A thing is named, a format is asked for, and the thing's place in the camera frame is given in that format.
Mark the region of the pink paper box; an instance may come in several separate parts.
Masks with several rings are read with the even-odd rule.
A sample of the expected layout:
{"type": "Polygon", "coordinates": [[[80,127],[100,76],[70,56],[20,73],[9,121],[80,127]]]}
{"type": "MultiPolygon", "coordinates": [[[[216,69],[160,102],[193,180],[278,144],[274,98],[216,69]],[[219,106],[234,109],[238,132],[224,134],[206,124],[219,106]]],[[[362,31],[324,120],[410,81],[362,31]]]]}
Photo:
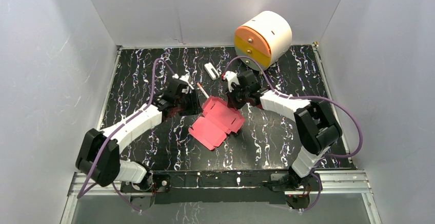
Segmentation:
{"type": "Polygon", "coordinates": [[[245,122],[239,110],[228,108],[227,102],[219,97],[209,97],[202,108],[202,115],[188,131],[210,151],[219,147],[229,134],[238,133],[245,122]]]}

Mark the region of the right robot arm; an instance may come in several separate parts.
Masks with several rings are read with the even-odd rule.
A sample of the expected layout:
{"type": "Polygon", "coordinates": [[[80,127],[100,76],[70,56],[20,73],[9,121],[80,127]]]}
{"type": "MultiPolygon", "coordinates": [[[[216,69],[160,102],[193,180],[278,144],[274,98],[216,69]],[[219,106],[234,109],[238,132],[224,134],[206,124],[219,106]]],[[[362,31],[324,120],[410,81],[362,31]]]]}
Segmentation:
{"type": "Polygon", "coordinates": [[[264,87],[251,70],[240,74],[227,71],[222,80],[227,83],[229,108],[239,110],[245,104],[250,104],[295,122],[301,149],[288,173],[281,179],[271,177],[271,181],[265,186],[272,190],[304,189],[309,184],[309,178],[318,162],[343,135],[328,101],[294,99],[270,87],[264,87]]]}

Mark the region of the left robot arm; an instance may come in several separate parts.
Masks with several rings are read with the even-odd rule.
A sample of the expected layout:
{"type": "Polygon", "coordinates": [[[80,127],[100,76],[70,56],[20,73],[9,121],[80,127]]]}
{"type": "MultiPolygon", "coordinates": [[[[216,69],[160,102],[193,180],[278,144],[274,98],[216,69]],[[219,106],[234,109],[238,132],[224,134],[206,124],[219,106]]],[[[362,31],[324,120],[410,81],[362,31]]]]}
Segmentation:
{"type": "Polygon", "coordinates": [[[165,89],[153,97],[151,105],[143,105],[111,127],[87,131],[75,166],[90,174],[101,187],[124,181],[134,184],[140,191],[148,191],[153,185],[153,171],[140,162],[122,160],[122,151],[143,133],[176,114],[189,116],[201,112],[192,78],[174,75],[165,89]]]}

